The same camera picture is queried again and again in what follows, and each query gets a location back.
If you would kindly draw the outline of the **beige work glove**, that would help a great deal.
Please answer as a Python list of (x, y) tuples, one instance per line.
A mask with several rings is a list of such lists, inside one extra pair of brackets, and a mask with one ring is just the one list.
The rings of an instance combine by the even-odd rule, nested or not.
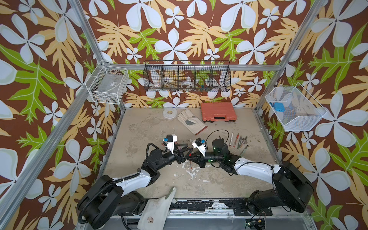
[(208, 126), (199, 120), (189, 109), (183, 110), (177, 118), (191, 133), (198, 135)]

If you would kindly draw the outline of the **light green pen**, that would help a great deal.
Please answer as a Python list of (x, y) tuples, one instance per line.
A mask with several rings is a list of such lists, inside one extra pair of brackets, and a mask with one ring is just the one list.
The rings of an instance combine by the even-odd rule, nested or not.
[(243, 155), (245, 154), (245, 152), (246, 152), (246, 150), (248, 149), (248, 147), (249, 147), (249, 145), (247, 144), (247, 145), (244, 147), (244, 149), (242, 150), (242, 152), (241, 152), (240, 156), (243, 156)]

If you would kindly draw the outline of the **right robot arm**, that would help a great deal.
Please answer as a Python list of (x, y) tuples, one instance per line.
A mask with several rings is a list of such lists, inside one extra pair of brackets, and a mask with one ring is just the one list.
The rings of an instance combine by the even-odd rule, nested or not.
[(192, 143), (196, 152), (189, 153), (186, 159), (205, 168), (208, 163), (218, 163), (230, 176), (249, 176), (272, 185), (265, 191), (256, 190), (247, 199), (245, 209), (258, 215), (269, 208), (285, 207), (291, 211), (303, 213), (310, 201), (314, 189), (311, 182), (291, 163), (268, 164), (251, 161), (232, 154), (224, 139), (212, 142), (212, 151), (202, 139)]

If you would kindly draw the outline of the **aluminium frame post left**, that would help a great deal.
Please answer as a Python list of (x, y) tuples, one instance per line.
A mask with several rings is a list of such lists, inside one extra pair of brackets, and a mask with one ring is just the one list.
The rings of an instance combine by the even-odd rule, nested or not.
[[(111, 64), (109, 62), (107, 62), (103, 55), (102, 55), (102, 51), (98, 46), (98, 42), (93, 34), (92, 28), (88, 22), (88, 20), (86, 19), (86, 15), (84, 13), (84, 10), (82, 8), (82, 5), (80, 3), (80, 1), (69, 1), (69, 4), (71, 5), (71, 9), (75, 11), (76, 17), (80, 23), (80, 26), (82, 28), (83, 34), (86, 38), (86, 41), (88, 42), (88, 44), (90, 45), (90, 49), (91, 49), (91, 53), (95, 56), (96, 61), (97, 61), (97, 65), (99, 63), (106, 63), (108, 65), (115, 65), (115, 64)], [(124, 106), (124, 102), (123, 100), (121, 100), (121, 104), (118, 105), (120, 110), (122, 111), (122, 113), (124, 113), (126, 111), (126, 107)]]

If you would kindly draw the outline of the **white tape roll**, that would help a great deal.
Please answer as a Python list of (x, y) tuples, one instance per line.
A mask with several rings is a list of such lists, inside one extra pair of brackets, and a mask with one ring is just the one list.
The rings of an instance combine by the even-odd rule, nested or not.
[(175, 108), (165, 108), (163, 116), (165, 119), (174, 119), (177, 116), (177, 110)]

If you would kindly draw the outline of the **aluminium frame post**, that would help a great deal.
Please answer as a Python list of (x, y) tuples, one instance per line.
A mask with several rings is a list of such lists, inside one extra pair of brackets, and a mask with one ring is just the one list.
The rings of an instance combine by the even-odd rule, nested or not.
[(282, 77), (283, 72), (286, 71), (286, 65), (290, 62), (292, 55), (298, 49), (299, 45), (301, 44), (304, 36), (307, 34), (308, 30), (311, 27), (311, 24), (314, 22), (314, 19), (318, 16), (322, 7), (325, 6), (326, 2), (328, 1), (321, 1), (317, 0), (314, 1), (313, 5), (311, 6), (310, 10), (308, 11), (305, 19), (303, 20), (301, 26), (299, 27), (298, 31), (296, 32), (295, 37), (293, 38), (283, 60), (278, 65), (278, 69), (275, 71), (275, 74), (271, 78), (269, 84), (267, 85), (266, 89), (264, 90), (263, 94), (260, 97), (259, 102), (255, 107), (255, 111), (258, 112), (262, 109), (265, 101), (266, 96), (274, 89), (275, 85), (277, 84), (280, 77)]
[[(69, 1), (69, 4), (71, 5), (71, 9), (75, 11), (76, 17), (80, 23), (80, 26), (82, 28), (83, 34), (86, 38), (86, 41), (88, 42), (88, 44), (90, 45), (90, 49), (91, 49), (91, 53), (95, 56), (96, 61), (97, 61), (97, 65), (99, 63), (106, 63), (108, 65), (115, 65), (115, 64), (111, 64), (109, 62), (107, 62), (103, 55), (102, 55), (102, 51), (98, 46), (98, 42), (93, 34), (92, 28), (88, 22), (88, 20), (86, 19), (86, 15), (84, 13), (84, 10), (82, 8), (82, 5), (80, 3), (80, 1)], [(120, 110), (122, 111), (122, 113), (124, 113), (126, 111), (126, 107), (124, 106), (124, 102), (123, 100), (121, 100), (121, 104), (118, 105)]]

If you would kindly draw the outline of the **blue object in basket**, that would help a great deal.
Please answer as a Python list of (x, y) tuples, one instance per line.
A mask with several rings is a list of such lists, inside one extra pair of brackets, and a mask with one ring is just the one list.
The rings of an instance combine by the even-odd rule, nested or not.
[(273, 108), (276, 112), (285, 112), (285, 107), (282, 103), (280, 102), (275, 102), (273, 103)]

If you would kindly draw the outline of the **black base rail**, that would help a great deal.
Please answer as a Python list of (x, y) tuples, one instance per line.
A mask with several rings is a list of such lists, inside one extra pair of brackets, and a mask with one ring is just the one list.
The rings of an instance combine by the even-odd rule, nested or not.
[(252, 213), (251, 208), (247, 205), (247, 198), (178, 199), (176, 203), (170, 205), (169, 210), (199, 213), (209, 212), (210, 210), (231, 210), (235, 216), (273, 215), (271, 208), (264, 209), (263, 211), (256, 211), (255, 214)]

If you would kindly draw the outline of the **white green glove front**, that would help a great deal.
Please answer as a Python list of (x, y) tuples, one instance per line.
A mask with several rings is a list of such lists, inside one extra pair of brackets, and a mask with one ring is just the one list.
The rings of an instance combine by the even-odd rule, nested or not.
[(176, 187), (172, 187), (166, 196), (150, 199), (143, 210), (137, 228), (139, 230), (163, 230), (176, 191)]

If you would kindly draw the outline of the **aluminium frame post right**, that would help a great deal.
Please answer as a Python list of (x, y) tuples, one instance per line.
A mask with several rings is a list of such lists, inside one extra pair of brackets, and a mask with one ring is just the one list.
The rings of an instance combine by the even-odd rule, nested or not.
[(259, 102), (255, 107), (255, 111), (258, 112), (262, 109), (265, 101), (266, 96), (274, 89), (275, 85), (277, 84), (280, 77), (282, 77), (283, 72), (286, 71), (286, 65), (290, 62), (292, 55), (298, 49), (299, 45), (301, 44), (304, 36), (307, 34), (308, 30), (311, 27), (311, 24), (314, 22), (314, 19), (318, 16), (322, 7), (325, 6), (326, 2), (328, 1), (321, 1), (317, 0), (314, 1), (313, 5), (311, 6), (310, 10), (308, 11), (305, 19), (303, 20), (301, 26), (299, 27), (298, 31), (296, 32), (295, 37), (293, 38), (283, 60), (278, 65), (278, 69), (275, 71), (275, 74), (271, 78), (269, 84), (267, 85), (266, 89), (264, 90), (263, 94), (260, 97)]

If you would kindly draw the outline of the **red plastic tool case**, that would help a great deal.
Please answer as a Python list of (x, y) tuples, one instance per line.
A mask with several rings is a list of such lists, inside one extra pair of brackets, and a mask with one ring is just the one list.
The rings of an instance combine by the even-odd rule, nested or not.
[(201, 113), (203, 122), (235, 122), (237, 115), (231, 102), (202, 103)]

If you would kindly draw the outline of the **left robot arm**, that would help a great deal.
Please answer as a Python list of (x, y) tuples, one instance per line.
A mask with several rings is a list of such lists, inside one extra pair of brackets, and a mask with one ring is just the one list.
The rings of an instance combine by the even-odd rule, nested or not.
[(136, 173), (117, 179), (101, 176), (77, 205), (78, 223), (96, 230), (114, 215), (135, 212), (145, 201), (136, 190), (154, 184), (161, 175), (160, 169), (174, 162), (184, 163), (193, 151), (187, 144), (165, 141), (164, 146), (162, 150), (148, 143), (145, 159)]

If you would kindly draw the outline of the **dark green pen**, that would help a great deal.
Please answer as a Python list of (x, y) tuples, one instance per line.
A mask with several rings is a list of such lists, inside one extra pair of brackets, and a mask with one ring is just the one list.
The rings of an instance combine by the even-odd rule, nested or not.
[(239, 138), (239, 142), (238, 142), (238, 146), (237, 146), (237, 149), (238, 149), (238, 150), (242, 147), (243, 142), (244, 142), (244, 138), (243, 138), (242, 136), (240, 136), (240, 138)]

